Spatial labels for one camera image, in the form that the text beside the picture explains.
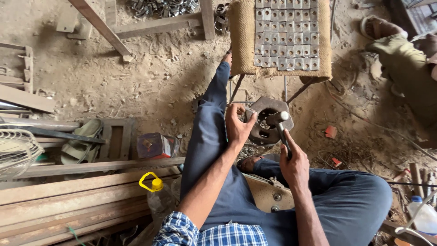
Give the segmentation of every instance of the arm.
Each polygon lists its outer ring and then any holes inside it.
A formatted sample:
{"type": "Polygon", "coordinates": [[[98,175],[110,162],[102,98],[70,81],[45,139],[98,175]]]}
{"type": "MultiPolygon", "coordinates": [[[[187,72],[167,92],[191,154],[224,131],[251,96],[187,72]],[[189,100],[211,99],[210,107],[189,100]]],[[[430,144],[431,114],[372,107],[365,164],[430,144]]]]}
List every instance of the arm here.
{"type": "Polygon", "coordinates": [[[301,246],[329,246],[317,215],[311,191],[308,188],[309,161],[307,155],[293,141],[287,129],[285,138],[290,145],[293,157],[287,160],[287,148],[281,145],[281,172],[287,181],[295,200],[298,238],[301,246]]]}
{"type": "Polygon", "coordinates": [[[244,112],[245,109],[241,104],[233,103],[228,108],[225,119],[229,140],[227,149],[202,175],[177,208],[177,211],[187,215],[198,229],[202,227],[211,212],[229,169],[257,120],[257,114],[254,113],[248,123],[241,122],[237,114],[244,112]]]}

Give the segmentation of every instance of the gear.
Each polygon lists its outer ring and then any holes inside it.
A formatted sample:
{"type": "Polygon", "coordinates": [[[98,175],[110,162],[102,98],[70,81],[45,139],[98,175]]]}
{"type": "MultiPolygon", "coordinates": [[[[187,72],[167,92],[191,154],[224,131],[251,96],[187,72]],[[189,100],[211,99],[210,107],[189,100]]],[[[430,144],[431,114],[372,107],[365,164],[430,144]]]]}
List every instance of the gear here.
{"type": "Polygon", "coordinates": [[[201,95],[197,95],[194,99],[193,102],[191,104],[191,110],[193,111],[193,113],[197,113],[197,109],[199,108],[200,105],[200,101],[203,98],[203,94],[201,95]]]}

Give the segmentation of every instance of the sandy ground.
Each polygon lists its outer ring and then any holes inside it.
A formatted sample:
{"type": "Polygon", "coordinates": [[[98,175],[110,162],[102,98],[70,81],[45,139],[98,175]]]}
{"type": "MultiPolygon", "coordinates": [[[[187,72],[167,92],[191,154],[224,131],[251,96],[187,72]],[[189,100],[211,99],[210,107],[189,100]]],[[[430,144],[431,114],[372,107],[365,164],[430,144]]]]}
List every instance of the sandy ground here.
{"type": "MultiPolygon", "coordinates": [[[[194,118],[191,101],[205,91],[229,48],[229,35],[217,32],[215,39],[205,41],[203,30],[183,29],[124,39],[123,43],[136,55],[133,63],[125,64],[96,30],[81,44],[67,39],[65,33],[56,32],[63,2],[66,1],[0,0],[0,42],[33,47],[35,88],[55,93],[53,99],[57,101],[59,113],[40,117],[66,121],[134,117],[137,134],[160,132],[176,136],[185,133],[179,153],[184,156],[194,118]],[[179,61],[172,61],[174,56],[179,61]]],[[[88,2],[104,17],[103,1],[88,2]]],[[[214,0],[213,4],[222,2],[214,0]]],[[[119,25],[145,21],[132,18],[132,12],[124,4],[123,0],[118,1],[119,25]]],[[[339,1],[334,25],[333,75],[334,80],[344,85],[344,90],[339,93],[330,84],[327,87],[358,115],[417,139],[411,119],[389,92],[390,83],[380,78],[380,63],[373,55],[363,52],[370,40],[360,35],[359,20],[370,14],[388,19],[389,14],[383,7],[358,11],[353,8],[354,4],[355,1],[339,1]]],[[[22,61],[15,53],[0,50],[0,66],[6,65],[13,69],[15,76],[20,76],[22,61]]],[[[283,100],[283,79],[248,76],[236,100],[256,100],[260,96],[283,100]]],[[[288,77],[287,85],[290,96],[302,84],[298,77],[288,77]]],[[[327,152],[320,151],[330,151],[346,161],[347,165],[340,169],[393,177],[409,163],[416,162],[430,171],[435,170],[436,162],[414,150],[399,136],[341,108],[331,99],[327,87],[324,83],[313,85],[290,105],[295,123],[291,135],[308,153],[312,167],[327,167],[317,155],[320,153],[328,160],[327,152]],[[324,136],[328,125],[337,127],[336,139],[324,136]]],[[[245,148],[240,156],[278,152],[278,146],[245,148]]],[[[410,196],[409,188],[403,192],[410,196]]],[[[394,211],[394,221],[402,223],[405,218],[397,217],[400,212],[394,211]]]]}

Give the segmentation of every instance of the hammer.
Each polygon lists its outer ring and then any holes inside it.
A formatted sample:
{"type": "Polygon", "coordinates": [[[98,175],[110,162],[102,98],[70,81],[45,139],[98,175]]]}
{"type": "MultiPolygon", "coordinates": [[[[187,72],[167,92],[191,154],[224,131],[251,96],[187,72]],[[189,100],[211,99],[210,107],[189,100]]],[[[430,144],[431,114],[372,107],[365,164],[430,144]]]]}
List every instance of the hammer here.
{"type": "Polygon", "coordinates": [[[281,137],[281,141],[282,143],[287,147],[287,152],[288,152],[288,160],[291,160],[292,154],[291,154],[291,149],[290,146],[288,145],[287,139],[285,139],[285,135],[284,135],[284,127],[282,126],[282,122],[286,121],[289,119],[289,115],[286,111],[281,111],[281,112],[277,112],[274,113],[271,116],[268,116],[266,118],[266,124],[269,126],[275,126],[279,136],[281,137]]]}

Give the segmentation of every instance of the plaid shirt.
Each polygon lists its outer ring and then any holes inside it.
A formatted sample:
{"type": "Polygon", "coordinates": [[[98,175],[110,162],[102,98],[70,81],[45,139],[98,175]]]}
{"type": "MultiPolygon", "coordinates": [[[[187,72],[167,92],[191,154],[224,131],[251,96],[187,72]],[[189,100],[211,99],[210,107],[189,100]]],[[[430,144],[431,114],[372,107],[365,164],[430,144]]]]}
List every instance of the plaid shirt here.
{"type": "Polygon", "coordinates": [[[153,246],[267,246],[259,225],[232,223],[210,228],[202,233],[185,214],[172,212],[165,217],[153,246]]]}

